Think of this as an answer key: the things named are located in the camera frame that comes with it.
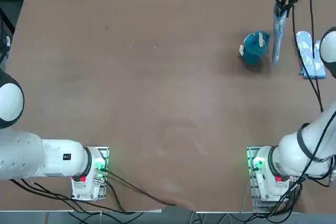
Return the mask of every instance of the tabletop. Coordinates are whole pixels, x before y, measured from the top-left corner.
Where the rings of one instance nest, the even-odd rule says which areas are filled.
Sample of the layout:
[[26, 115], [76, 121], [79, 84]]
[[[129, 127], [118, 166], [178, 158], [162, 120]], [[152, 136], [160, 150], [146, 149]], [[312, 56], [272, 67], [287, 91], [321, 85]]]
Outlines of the tabletop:
[[[25, 0], [7, 71], [22, 86], [16, 129], [110, 147], [109, 168], [165, 201], [197, 211], [241, 210], [246, 147], [275, 145], [319, 115], [299, 75], [291, 17], [279, 63], [271, 45], [247, 68], [239, 45], [272, 34], [274, 0]], [[313, 0], [316, 39], [336, 0]], [[309, 0], [296, 29], [310, 32]], [[320, 81], [327, 107], [334, 80]], [[69, 178], [36, 179], [70, 195]], [[163, 207], [112, 181], [128, 210]], [[68, 209], [1, 181], [1, 210]], [[250, 191], [243, 211], [252, 211]], [[305, 183], [300, 212], [334, 212], [335, 187]], [[103, 205], [116, 207], [112, 193]]]

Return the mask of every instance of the plush toy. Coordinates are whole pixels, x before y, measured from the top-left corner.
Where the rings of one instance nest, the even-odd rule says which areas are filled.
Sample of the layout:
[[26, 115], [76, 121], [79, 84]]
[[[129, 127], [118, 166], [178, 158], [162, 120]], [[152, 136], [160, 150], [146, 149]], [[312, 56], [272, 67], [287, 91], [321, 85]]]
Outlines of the plush toy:
[[244, 62], [249, 65], [257, 64], [260, 57], [266, 52], [269, 34], [265, 31], [256, 31], [244, 39], [244, 45], [239, 47], [239, 53]]

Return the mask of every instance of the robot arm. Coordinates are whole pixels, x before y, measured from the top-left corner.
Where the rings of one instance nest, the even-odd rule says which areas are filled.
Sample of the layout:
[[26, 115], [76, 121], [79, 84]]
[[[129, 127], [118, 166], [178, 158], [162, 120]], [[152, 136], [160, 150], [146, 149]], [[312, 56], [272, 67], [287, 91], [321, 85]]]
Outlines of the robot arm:
[[103, 200], [108, 147], [83, 147], [72, 140], [41, 139], [10, 128], [24, 108], [23, 91], [0, 69], [0, 179], [71, 177], [72, 197]]

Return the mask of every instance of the wire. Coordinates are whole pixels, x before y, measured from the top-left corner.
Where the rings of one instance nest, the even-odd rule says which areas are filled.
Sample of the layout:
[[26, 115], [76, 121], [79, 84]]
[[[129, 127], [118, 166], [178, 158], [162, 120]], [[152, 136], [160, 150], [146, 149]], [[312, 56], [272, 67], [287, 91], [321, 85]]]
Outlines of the wire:
[[87, 219], [89, 219], [92, 215], [89, 215], [88, 217], [86, 217], [84, 220], [82, 220], [82, 219], [79, 219], [77, 216], [75, 216], [75, 215], [73, 215], [72, 213], [70, 213], [70, 212], [68, 212], [68, 214], [70, 214], [71, 216], [73, 216], [75, 219], [77, 219], [77, 220], [79, 220], [80, 221], [80, 223], [79, 224], [82, 224], [82, 223], [84, 223], [84, 224], [88, 224], [87, 222], [85, 222]]
[[144, 212], [142, 212], [142, 213], [139, 214], [138, 216], [134, 217], [133, 219], [130, 219], [129, 221], [124, 222], [124, 224], [128, 224], [128, 223], [130, 223], [130, 222], [132, 222], [132, 221], [138, 219], [138, 218], [141, 217], [143, 214], [144, 214]]
[[[63, 201], [64, 203], [66, 203], [69, 207], [71, 207], [75, 212], [81, 212], [81, 211], [77, 210], [76, 208], [74, 208], [71, 204], [67, 203], [66, 200], [70, 200], [70, 201], [72, 201], [73, 203], [75, 203], [75, 204], [82, 210], [83, 213], [86, 213], [86, 214], [90, 215], [90, 216], [88, 216], [86, 219], [81, 220], [81, 219], [79, 219], [78, 217], [76, 217], [76, 216], [72, 215], [71, 213], [69, 213], [71, 216], [73, 216], [73, 217], [76, 218], [77, 220], [80, 220], [81, 223], [86, 223], [85, 221], [86, 221], [88, 218], [90, 218], [90, 217], [93, 216], [93, 215], [97, 215], [97, 214], [99, 214], [99, 213], [90, 213], [90, 212], [85, 211], [84, 209], [82, 209], [82, 207], [81, 207], [81, 206], [80, 206], [74, 199], [70, 199], [70, 198], [68, 198], [68, 197], [66, 197], [66, 196], [64, 196], [64, 195], [61, 195], [61, 194], [55, 194], [55, 193], [53, 193], [53, 192], [51, 192], [50, 190], [44, 188], [43, 186], [41, 186], [40, 184], [38, 184], [38, 183], [36, 183], [36, 182], [33, 182], [33, 183], [34, 183], [35, 185], [37, 185], [38, 187], [42, 188], [42, 190], [41, 190], [41, 189], [38, 189], [38, 188], [36, 188], [36, 187], [34, 187], [34, 186], [31, 186], [31, 185], [30, 185], [29, 183], [27, 183], [24, 179], [21, 179], [21, 181], [22, 181], [28, 188], [31, 188], [31, 189], [33, 189], [33, 190], [35, 190], [35, 191], [41, 191], [41, 192], [44, 192], [44, 193], [48, 193], [48, 194], [54, 195], [54, 196], [57, 197], [59, 200], [62, 200], [62, 201]], [[127, 224], [127, 223], [130, 223], [130, 222], [132, 222], [132, 221], [138, 219], [138, 218], [139, 218], [140, 216], [142, 216], [144, 213], [140, 213], [138, 216], [136, 216], [136, 217], [134, 217], [133, 219], [127, 221], [126, 223], [122, 223], [118, 218], [116, 218], [116, 217], [114, 217], [114, 216], [112, 216], [112, 215], [109, 215], [109, 214], [107, 214], [107, 213], [105, 213], [105, 212], [103, 212], [102, 214], [105, 215], [105, 216], [108, 216], [108, 217], [112, 218], [113, 220], [115, 220], [115, 221], [118, 222], [119, 224]], [[130, 213], [130, 212], [125, 212], [125, 211], [124, 211], [123, 214], [127, 214], [127, 215], [129, 215], [129, 214], [134, 214], [134, 213], [133, 213], [133, 212]]]
[[218, 224], [221, 224], [222, 221], [223, 221], [227, 216], [230, 217], [230, 222], [229, 222], [229, 224], [231, 224], [231, 215], [230, 215], [230, 214], [226, 214], [225, 216], [223, 216], [223, 218], [218, 222]]
[[98, 207], [98, 208], [102, 208], [102, 209], [106, 209], [106, 210], [109, 210], [109, 211], [118, 212], [118, 213], [122, 214], [121, 211], [118, 211], [118, 210], [115, 210], [115, 209], [112, 209], [112, 208], [109, 208], [109, 207], [101, 206], [101, 205], [98, 205], [98, 204], [94, 204], [94, 203], [91, 203], [89, 201], [83, 201], [83, 200], [78, 200], [78, 199], [70, 199], [70, 198], [68, 198], [68, 197], [66, 197], [62, 194], [55, 194], [55, 195], [60, 196], [63, 199], [59, 199], [57, 197], [52, 197], [50, 195], [41, 194], [41, 193], [38, 193], [36, 191], [33, 191], [31, 189], [26, 188], [25, 186], [21, 185], [19, 182], [15, 181], [13, 179], [10, 179], [10, 181], [13, 182], [15, 185], [17, 185], [18, 187], [22, 188], [23, 190], [29, 192], [29, 193], [39, 195], [39, 196], [42, 196], [42, 197], [45, 197], [45, 198], [54, 199], [54, 200], [62, 200], [62, 201], [66, 200], [66, 201], [72, 201], [72, 202], [81, 202], [83, 204], [91, 205], [91, 206], [94, 206], [94, 207]]
[[316, 90], [319, 95], [319, 105], [320, 105], [320, 110], [323, 112], [323, 105], [321, 101], [321, 93], [320, 93], [320, 87], [319, 87], [319, 81], [317, 78], [317, 73], [316, 73], [316, 67], [314, 63], [315, 59], [315, 32], [314, 32], [314, 14], [313, 14], [313, 0], [309, 0], [309, 5], [310, 5], [310, 19], [311, 19], [311, 42], [312, 42], [312, 51], [313, 51], [313, 67], [314, 67], [314, 73], [315, 73], [315, 82], [316, 82]]
[[111, 185], [110, 182], [106, 181], [106, 184], [111, 188], [112, 192], [113, 192], [113, 195], [115, 197], [115, 200], [117, 202], [117, 205], [120, 209], [120, 211], [122, 211], [124, 214], [127, 214], [127, 212], [122, 208], [121, 204], [120, 204], [120, 201], [118, 199], [118, 196], [117, 196], [117, 192], [115, 191], [114, 187]]
[[146, 195], [147, 197], [161, 203], [161, 204], [164, 204], [164, 205], [167, 205], [167, 206], [175, 206], [175, 204], [172, 204], [172, 203], [169, 203], [169, 202], [166, 202], [166, 201], [163, 201], [163, 200], [160, 200], [158, 198], [155, 198], [154, 196], [150, 195], [149, 193], [145, 192], [144, 190], [141, 190], [139, 189], [138, 187], [132, 185], [131, 183], [129, 183], [128, 181], [126, 181], [125, 179], [121, 178], [120, 176], [118, 176], [117, 174], [109, 171], [109, 170], [106, 170], [106, 169], [101, 169], [101, 171], [103, 172], [107, 172], [109, 174], [111, 174], [112, 176], [116, 177], [117, 179], [121, 180], [122, 182], [126, 183], [127, 185], [131, 186], [133, 188], [133, 190], [139, 192], [139, 193], [142, 193], [144, 195]]
[[191, 222], [192, 222], [192, 219], [193, 219], [193, 216], [194, 216], [195, 213], [196, 213], [196, 212], [192, 212], [192, 213], [191, 213], [191, 215], [190, 215], [190, 220], [189, 220], [189, 224], [192, 224]]

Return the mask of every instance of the mounting plate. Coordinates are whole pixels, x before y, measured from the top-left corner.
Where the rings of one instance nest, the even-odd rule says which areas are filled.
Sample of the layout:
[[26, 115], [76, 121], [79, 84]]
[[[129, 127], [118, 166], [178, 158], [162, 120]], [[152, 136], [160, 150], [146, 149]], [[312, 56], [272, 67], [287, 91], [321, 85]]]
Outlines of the mounting plate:
[[252, 195], [252, 202], [253, 202], [253, 209], [254, 212], [269, 212], [269, 209], [273, 208], [277, 202], [274, 201], [262, 201], [261, 195], [256, 179], [256, 174], [252, 170], [253, 168], [253, 159], [257, 156], [258, 151], [263, 146], [248, 146], [247, 147], [247, 165], [248, 165], [248, 172], [249, 172], [249, 184], [251, 187], [251, 195]]

